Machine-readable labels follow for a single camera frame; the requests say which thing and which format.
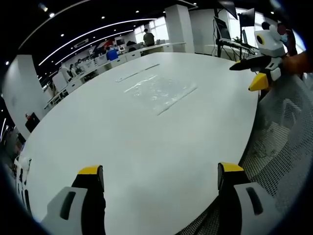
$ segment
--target window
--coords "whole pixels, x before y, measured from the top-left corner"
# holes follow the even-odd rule
[[[236,8],[237,13],[243,13],[246,9]],[[240,23],[239,20],[236,20],[230,13],[227,13],[229,19],[229,33],[231,38],[240,38]],[[254,31],[262,30],[262,23],[266,21],[264,16],[255,12],[255,25],[254,27],[243,27],[246,32],[246,38],[249,45],[257,47],[257,43],[254,37]],[[294,32],[296,40],[296,49],[298,53],[301,53],[305,50],[304,44],[298,34]]]
[[[164,17],[149,22],[150,32],[155,36],[155,40],[169,40],[166,21]],[[135,29],[136,42],[143,42],[145,27],[142,25]]]

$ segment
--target white pillar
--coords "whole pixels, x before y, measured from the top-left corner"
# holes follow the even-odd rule
[[[188,8],[173,5],[165,9],[166,26],[171,43],[185,42],[186,52],[195,53]]]
[[[25,126],[25,114],[35,113],[39,120],[47,114],[46,97],[31,55],[18,55],[10,64],[2,82],[2,94],[18,131],[27,139],[30,132]]]

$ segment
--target black ceiling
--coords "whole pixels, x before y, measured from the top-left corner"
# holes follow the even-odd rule
[[[199,8],[213,8],[216,6],[215,0],[194,0]],[[6,1],[6,6],[2,9],[3,14],[0,15],[0,22],[3,35],[1,37],[1,60],[0,68],[6,70],[5,61],[12,61],[17,54],[31,54],[33,56],[35,68],[39,76],[45,77],[45,73],[57,70],[55,65],[64,56],[73,52],[71,46],[89,38],[92,42],[97,38],[103,38],[117,32],[134,29],[135,25],[142,25],[147,22],[124,23],[105,29],[101,29],[91,33],[85,37],[76,40],[72,44],[62,48],[57,53],[47,59],[41,66],[38,64],[57,48],[68,41],[89,32],[93,29],[121,21],[157,18],[163,14],[166,7],[174,4],[182,4],[193,7],[178,0],[158,0],[148,2],[146,0],[85,0],[68,10],[56,15],[40,27],[18,50],[22,42],[42,23],[49,19],[49,13],[57,13],[61,10],[79,3],[79,0],[17,0]],[[254,7],[258,0],[237,0],[238,7]],[[39,8],[39,3],[43,3],[48,11],[44,12]]]

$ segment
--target ceiling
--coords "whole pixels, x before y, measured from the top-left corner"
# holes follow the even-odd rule
[[[194,0],[197,6],[202,8],[213,8],[217,5],[215,0]],[[258,0],[236,0],[238,7],[251,8],[257,4]],[[39,8],[43,3],[48,10],[44,12]],[[194,6],[193,1],[181,2],[179,0],[158,0],[153,4],[147,4],[146,0],[17,0],[6,1],[4,14],[0,15],[0,22],[3,36],[0,43],[1,58],[0,70],[3,73],[7,67],[6,61],[12,61],[17,54],[31,54],[33,56],[37,75],[43,80],[57,70],[55,63],[66,55],[73,52],[71,47],[78,42],[89,38],[89,42],[103,38],[118,32],[134,29],[134,25],[146,24],[146,22],[123,23],[98,30],[86,35],[73,43],[65,46],[48,58],[42,65],[38,66],[48,55],[70,40],[89,32],[93,29],[117,23],[121,21],[157,18],[165,16],[163,13],[166,7],[174,4]],[[58,13],[63,9],[67,10],[49,18],[51,12]],[[32,33],[32,36],[19,49],[25,39]]]

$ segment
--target clear plastic bag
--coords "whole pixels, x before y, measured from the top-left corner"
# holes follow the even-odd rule
[[[152,75],[127,89],[125,93],[140,100],[160,115],[196,88],[197,84],[191,81],[172,80]]]

